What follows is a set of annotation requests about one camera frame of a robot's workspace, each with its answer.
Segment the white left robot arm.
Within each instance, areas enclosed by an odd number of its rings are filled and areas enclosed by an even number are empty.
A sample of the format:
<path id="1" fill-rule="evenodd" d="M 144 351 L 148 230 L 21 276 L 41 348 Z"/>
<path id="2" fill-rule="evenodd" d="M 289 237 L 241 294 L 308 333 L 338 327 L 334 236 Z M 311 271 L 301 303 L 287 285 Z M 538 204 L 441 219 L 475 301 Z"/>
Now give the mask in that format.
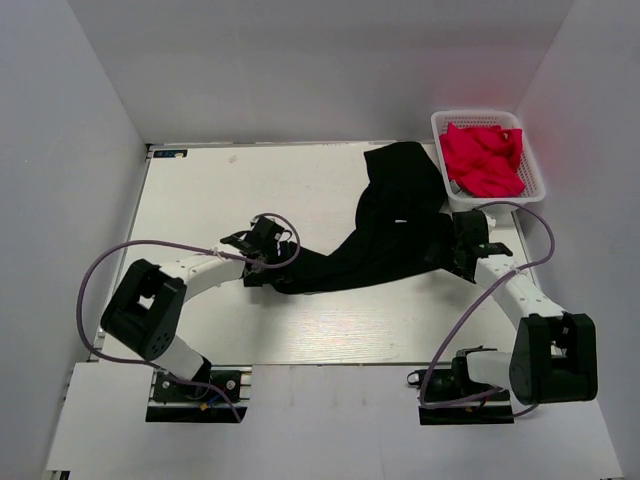
<path id="1" fill-rule="evenodd" d="M 211 387 L 211 362 L 177 334 L 184 305 L 213 288 L 242 280 L 248 286 L 273 284 L 301 253 L 299 234 L 284 217 L 254 217 L 250 228 L 222 238 L 211 248 L 149 240 L 153 246 L 190 253 L 155 264 L 130 264 L 106 306 L 100 326 L 141 361 L 174 377 L 188 398 Z"/>

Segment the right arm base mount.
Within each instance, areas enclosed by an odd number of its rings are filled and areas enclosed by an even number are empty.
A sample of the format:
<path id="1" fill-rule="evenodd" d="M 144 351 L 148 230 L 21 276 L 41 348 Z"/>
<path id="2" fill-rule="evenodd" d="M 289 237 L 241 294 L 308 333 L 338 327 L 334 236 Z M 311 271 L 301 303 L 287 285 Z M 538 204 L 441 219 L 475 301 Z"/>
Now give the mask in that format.
<path id="1" fill-rule="evenodd" d="M 410 372 L 407 385 L 416 390 L 422 426 L 512 424 L 509 364 L 511 354 L 483 346 L 461 349 L 449 362 L 438 363 L 431 377 L 426 368 Z"/>

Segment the black t shirt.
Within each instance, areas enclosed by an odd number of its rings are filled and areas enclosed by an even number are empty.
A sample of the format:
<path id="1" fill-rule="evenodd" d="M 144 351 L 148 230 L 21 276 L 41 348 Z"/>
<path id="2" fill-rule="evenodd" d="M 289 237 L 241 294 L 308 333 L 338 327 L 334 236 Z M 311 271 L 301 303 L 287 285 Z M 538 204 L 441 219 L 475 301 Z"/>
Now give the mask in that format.
<path id="1" fill-rule="evenodd" d="M 397 142 L 364 153 L 369 184 L 355 230 L 329 255 L 303 248 L 274 285 L 313 294 L 379 285 L 447 269 L 454 245 L 443 179 L 423 146 Z"/>

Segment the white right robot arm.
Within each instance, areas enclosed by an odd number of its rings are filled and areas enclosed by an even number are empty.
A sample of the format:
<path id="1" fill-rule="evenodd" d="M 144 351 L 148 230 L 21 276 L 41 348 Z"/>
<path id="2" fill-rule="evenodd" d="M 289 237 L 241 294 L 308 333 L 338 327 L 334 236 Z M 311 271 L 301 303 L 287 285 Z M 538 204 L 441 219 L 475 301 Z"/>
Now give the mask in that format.
<path id="1" fill-rule="evenodd" d="M 514 323 L 510 352 L 474 347 L 456 353 L 451 384 L 472 399 L 487 386 L 508 390 L 523 405 L 591 401 L 598 392 L 596 330 L 586 314 L 549 299 L 502 243 L 489 241 L 484 213 L 453 215 L 454 266 L 483 288 Z"/>

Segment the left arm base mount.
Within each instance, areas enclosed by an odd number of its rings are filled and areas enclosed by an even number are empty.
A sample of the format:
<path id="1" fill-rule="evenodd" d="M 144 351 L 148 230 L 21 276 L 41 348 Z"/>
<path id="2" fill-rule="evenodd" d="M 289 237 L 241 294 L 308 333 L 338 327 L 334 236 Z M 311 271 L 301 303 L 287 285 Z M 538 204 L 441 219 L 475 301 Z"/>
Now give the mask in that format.
<path id="1" fill-rule="evenodd" d="M 173 381 L 164 371 L 152 377 L 146 409 L 147 423 L 175 424 L 237 424 L 246 414 L 250 399 L 252 369 L 245 367 L 214 367 L 209 383 L 217 390 L 192 387 Z"/>

